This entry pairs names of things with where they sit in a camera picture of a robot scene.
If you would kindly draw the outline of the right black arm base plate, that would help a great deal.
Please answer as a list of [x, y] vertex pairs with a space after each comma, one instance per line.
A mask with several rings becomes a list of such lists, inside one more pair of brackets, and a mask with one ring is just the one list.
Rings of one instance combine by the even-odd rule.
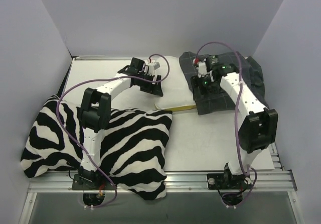
[[211, 190], [247, 190], [252, 186], [248, 176], [223, 173], [207, 174], [208, 188]]

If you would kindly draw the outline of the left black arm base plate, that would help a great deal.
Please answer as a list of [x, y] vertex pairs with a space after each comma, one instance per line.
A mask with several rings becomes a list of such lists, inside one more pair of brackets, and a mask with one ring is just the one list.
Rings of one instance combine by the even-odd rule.
[[83, 179], [79, 174], [75, 174], [71, 186], [72, 190], [114, 190], [114, 186], [107, 179], [98, 179], [96, 182]]

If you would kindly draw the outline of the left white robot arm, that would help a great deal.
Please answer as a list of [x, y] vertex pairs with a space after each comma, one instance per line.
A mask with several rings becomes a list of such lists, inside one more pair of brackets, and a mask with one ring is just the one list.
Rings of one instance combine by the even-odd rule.
[[84, 132], [83, 159], [78, 170], [79, 178], [89, 189], [97, 189], [101, 185], [102, 174], [100, 149], [103, 132], [111, 119], [111, 102], [121, 92], [139, 86], [139, 90], [156, 96], [163, 96], [160, 75], [155, 72], [160, 68], [156, 61], [149, 63], [132, 58], [129, 65], [118, 70], [115, 80], [104, 85], [87, 88], [84, 91], [78, 120]]

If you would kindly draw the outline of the white pillow with yellow edge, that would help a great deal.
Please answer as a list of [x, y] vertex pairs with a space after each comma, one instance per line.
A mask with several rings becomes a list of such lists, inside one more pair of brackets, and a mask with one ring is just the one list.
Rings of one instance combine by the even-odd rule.
[[179, 59], [177, 57], [166, 56], [165, 58], [157, 58], [155, 62], [159, 63], [159, 68], [155, 71], [155, 74], [165, 77], [169, 71], [169, 75], [161, 82], [164, 94], [162, 97], [155, 95], [147, 96], [151, 102], [151, 107], [172, 111], [196, 108], [193, 94], [181, 70]]

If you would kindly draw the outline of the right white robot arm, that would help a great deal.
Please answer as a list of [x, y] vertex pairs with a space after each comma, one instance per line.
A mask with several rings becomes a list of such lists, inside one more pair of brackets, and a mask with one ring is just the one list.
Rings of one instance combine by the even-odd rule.
[[241, 175], [249, 176], [257, 155], [275, 141], [278, 123], [277, 111], [269, 109], [251, 91], [242, 76], [241, 59], [236, 59], [237, 65], [222, 63], [217, 56], [195, 57], [196, 74], [191, 77], [193, 100], [200, 115], [224, 110], [220, 97], [234, 103], [236, 157], [226, 164], [222, 176], [228, 188], [236, 187]]

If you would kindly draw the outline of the dark grey checked pillowcase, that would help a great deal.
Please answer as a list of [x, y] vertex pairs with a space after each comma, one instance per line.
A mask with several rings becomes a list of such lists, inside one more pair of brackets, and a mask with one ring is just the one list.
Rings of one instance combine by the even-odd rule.
[[242, 110], [246, 104], [254, 105], [257, 102], [268, 107], [261, 66], [253, 57], [244, 58], [239, 52], [218, 55], [184, 52], [179, 57], [179, 64], [191, 92], [191, 77], [198, 75], [198, 62], [205, 60], [208, 76], [212, 82], [219, 84], [221, 93], [210, 98], [194, 100], [199, 115], [236, 108]]

